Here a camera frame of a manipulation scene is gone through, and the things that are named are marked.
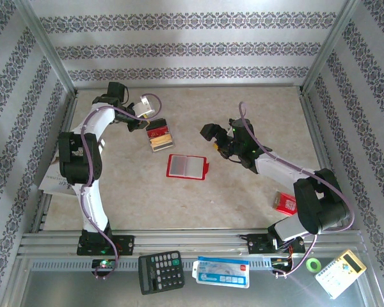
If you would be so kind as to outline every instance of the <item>cable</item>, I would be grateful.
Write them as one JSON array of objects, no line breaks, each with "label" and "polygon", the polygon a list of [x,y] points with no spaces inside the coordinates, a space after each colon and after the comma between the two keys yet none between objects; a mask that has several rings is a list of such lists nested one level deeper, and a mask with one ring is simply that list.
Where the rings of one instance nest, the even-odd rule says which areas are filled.
[{"label": "cable", "polygon": [[308,247],[307,249],[307,252],[304,254],[303,258],[300,260],[300,262],[294,267],[292,268],[289,272],[285,272],[283,270],[280,270],[280,269],[276,269],[276,268],[273,268],[274,271],[276,272],[279,272],[281,274],[277,274],[276,273],[276,277],[286,277],[292,273],[294,273],[302,264],[303,262],[306,260],[306,258],[308,257],[308,255],[310,254],[310,252],[312,251],[312,248],[314,247],[314,244],[316,244],[316,240],[317,240],[317,235],[314,235],[314,239],[311,243],[311,245]]},{"label": "cable", "polygon": [[292,244],[295,240],[296,238],[290,241],[284,242],[279,248],[276,249],[276,251],[285,251],[289,246],[291,246],[290,244]]},{"label": "cable", "polygon": [[242,164],[241,161],[235,161],[235,160],[232,160],[231,158],[228,158],[228,160],[229,160],[230,162],[233,162],[233,163],[239,163],[239,164]]},{"label": "cable", "polygon": [[122,102],[122,105],[125,105],[128,103],[128,100],[129,100],[129,90],[128,90],[128,86],[125,86],[124,85],[124,96],[122,97],[124,99],[125,97],[125,90],[127,90],[127,100],[125,102]]},{"label": "cable", "polygon": [[293,247],[290,245],[289,246],[289,253],[290,253],[290,262],[291,262],[291,268],[290,270],[293,270],[294,262],[293,262]]},{"label": "cable", "polygon": [[[90,187],[92,185],[92,179],[93,179],[93,166],[92,166],[92,157],[91,157],[91,154],[90,154],[90,149],[88,148],[88,145],[87,145],[87,142],[85,140],[85,136],[84,136],[84,133],[85,133],[85,128],[88,124],[88,122],[90,121],[91,117],[94,116],[95,114],[97,114],[100,110],[103,110],[103,109],[114,109],[115,111],[118,111],[120,113],[123,113],[125,114],[126,116],[130,117],[130,118],[133,118],[135,120],[140,120],[140,121],[150,121],[150,120],[153,120],[154,118],[156,118],[158,116],[158,114],[161,112],[161,109],[162,109],[162,102],[161,102],[161,99],[159,99],[159,97],[155,94],[151,94],[151,93],[146,93],[146,94],[143,94],[141,97],[145,97],[145,96],[153,96],[155,97],[158,102],[159,102],[159,109],[158,111],[155,113],[154,116],[148,118],[148,119],[144,119],[144,118],[138,118],[132,114],[129,114],[128,112],[125,112],[124,110],[121,110],[117,107],[113,107],[113,106],[102,106],[102,107],[99,107],[97,108],[96,110],[92,111],[84,120],[83,122],[83,126],[81,127],[81,141],[83,142],[83,148],[84,148],[84,151],[85,151],[85,154],[87,156],[87,159],[88,159],[88,172],[89,172],[89,176],[88,176],[88,181],[86,184],[84,184],[82,187],[81,187],[81,195],[80,195],[80,199],[81,199],[81,209],[83,210],[84,212],[84,215],[85,217],[87,218],[87,220],[90,222],[90,224],[107,240],[107,242],[112,246],[113,250],[114,250],[114,255],[115,255],[115,265],[113,267],[113,269],[111,271],[108,272],[107,275],[105,275],[102,279],[107,279],[112,272],[115,271],[117,265],[118,265],[118,259],[119,259],[119,254],[118,254],[118,250],[116,249],[116,246],[114,244],[114,242],[92,221],[92,218],[90,217],[90,215],[88,214],[88,212],[86,211],[85,209],[85,206],[84,206],[84,195],[85,195],[85,191],[84,189],[86,187]],[[98,270],[100,269],[100,267],[96,267],[95,268],[95,272],[94,272],[94,275],[95,275],[95,278],[99,278],[99,276],[97,275],[97,272]]]},{"label": "cable", "polygon": [[344,203],[347,205],[348,207],[348,210],[350,212],[350,221],[349,223],[346,225],[346,226],[340,226],[340,227],[335,227],[335,228],[332,228],[330,230],[327,230],[327,232],[341,232],[343,230],[346,230],[348,228],[351,227],[351,225],[354,223],[354,218],[355,218],[355,214],[354,214],[354,210],[350,204],[350,202],[348,201],[348,199],[345,197],[345,195],[343,193],[341,193],[338,189],[336,189],[333,185],[329,184],[327,181],[325,181],[324,179],[322,178],[319,178],[318,176],[316,176],[315,174],[309,172],[309,171],[305,171],[304,169],[302,168],[299,168],[298,166],[294,165],[294,164],[291,164],[290,162],[287,162],[279,157],[276,157],[275,155],[273,155],[272,153],[270,153],[269,151],[266,150],[266,148],[264,148],[264,146],[259,142],[259,140],[255,137],[255,135],[252,133],[252,131],[249,129],[249,126],[248,124],[246,123],[246,120],[244,119],[244,116],[246,114],[246,104],[244,102],[240,102],[239,103],[239,113],[241,115],[241,119],[243,121],[243,125],[244,127],[246,128],[246,130],[248,131],[249,135],[252,137],[252,139],[256,142],[256,144],[258,144],[258,146],[260,147],[261,150],[263,150],[263,152],[265,154],[267,154],[269,157],[271,157],[272,159],[282,163],[283,165],[286,165],[292,169],[294,169],[295,171],[298,171],[300,173],[303,173],[307,176],[310,176],[314,179],[316,179],[319,183],[322,183],[324,184],[326,187],[328,187],[329,189],[331,189],[332,191],[335,192],[335,194],[339,195],[340,198],[344,201]]},{"label": "cable", "polygon": [[151,124],[151,122],[150,122],[149,120],[147,120],[147,121],[148,121],[148,125],[145,126],[145,129]]}]

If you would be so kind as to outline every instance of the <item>black bracket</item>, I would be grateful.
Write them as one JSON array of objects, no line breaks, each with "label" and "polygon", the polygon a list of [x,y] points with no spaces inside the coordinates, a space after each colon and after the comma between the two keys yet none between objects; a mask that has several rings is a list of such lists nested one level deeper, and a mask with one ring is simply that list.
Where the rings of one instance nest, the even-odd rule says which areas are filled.
[{"label": "black bracket", "polygon": [[[135,240],[133,235],[113,235],[109,222],[104,230],[104,235],[113,241],[120,256],[132,256]],[[100,233],[82,230],[78,241],[77,255],[113,256],[114,249]]]},{"label": "black bracket", "polygon": [[[134,240],[133,235],[113,235],[112,241],[120,256],[132,256],[134,251]],[[77,255],[79,256],[113,256],[114,249],[111,246],[101,246],[88,244],[81,244],[80,242],[77,247]]]},{"label": "black bracket", "polygon": [[293,253],[306,252],[304,241],[301,237],[295,238],[287,247],[282,250],[276,250],[269,241],[267,233],[250,233],[248,235],[241,235],[241,239],[247,242],[249,254],[276,254],[287,251],[289,246],[292,246]]}]

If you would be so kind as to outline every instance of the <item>gray floor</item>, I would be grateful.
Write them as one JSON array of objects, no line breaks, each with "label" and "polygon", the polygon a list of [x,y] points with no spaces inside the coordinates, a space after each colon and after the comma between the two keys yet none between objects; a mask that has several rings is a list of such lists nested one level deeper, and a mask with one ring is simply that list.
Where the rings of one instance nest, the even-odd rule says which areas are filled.
[{"label": "gray floor", "polygon": [[[79,92],[72,127],[88,113],[92,100],[105,90]],[[277,190],[285,187],[224,160],[200,134],[206,123],[227,127],[237,118],[240,101],[257,137],[276,153],[308,168],[318,168],[296,88],[152,88],[131,89],[130,101],[142,93],[161,97],[162,116],[175,147],[153,153],[145,131],[129,133],[124,124],[109,126],[103,138],[100,193],[114,229],[255,228],[285,215],[273,209]],[[166,178],[169,154],[208,158],[204,181]],[[82,217],[73,196],[53,196],[45,230],[80,230]]]}]

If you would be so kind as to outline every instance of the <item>wall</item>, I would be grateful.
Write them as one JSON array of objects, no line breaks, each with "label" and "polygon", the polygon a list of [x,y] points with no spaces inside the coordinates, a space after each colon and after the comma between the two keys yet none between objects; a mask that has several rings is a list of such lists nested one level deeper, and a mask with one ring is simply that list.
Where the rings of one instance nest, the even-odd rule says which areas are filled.
[{"label": "wall", "polygon": [[362,1],[309,93],[384,293],[384,1]]},{"label": "wall", "polygon": [[0,0],[0,301],[21,235],[33,221],[41,195],[37,173],[54,152],[65,98],[15,5]]},{"label": "wall", "polygon": [[31,4],[78,88],[301,85],[344,0]]}]

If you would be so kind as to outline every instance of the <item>tape roll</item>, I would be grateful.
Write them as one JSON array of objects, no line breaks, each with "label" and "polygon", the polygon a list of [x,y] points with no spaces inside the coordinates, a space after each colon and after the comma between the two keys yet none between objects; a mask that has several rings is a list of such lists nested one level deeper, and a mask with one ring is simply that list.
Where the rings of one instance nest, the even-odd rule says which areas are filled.
[{"label": "tape roll", "polygon": [[311,273],[318,273],[321,271],[321,263],[319,260],[316,258],[310,258],[306,262],[306,268],[311,272]]}]

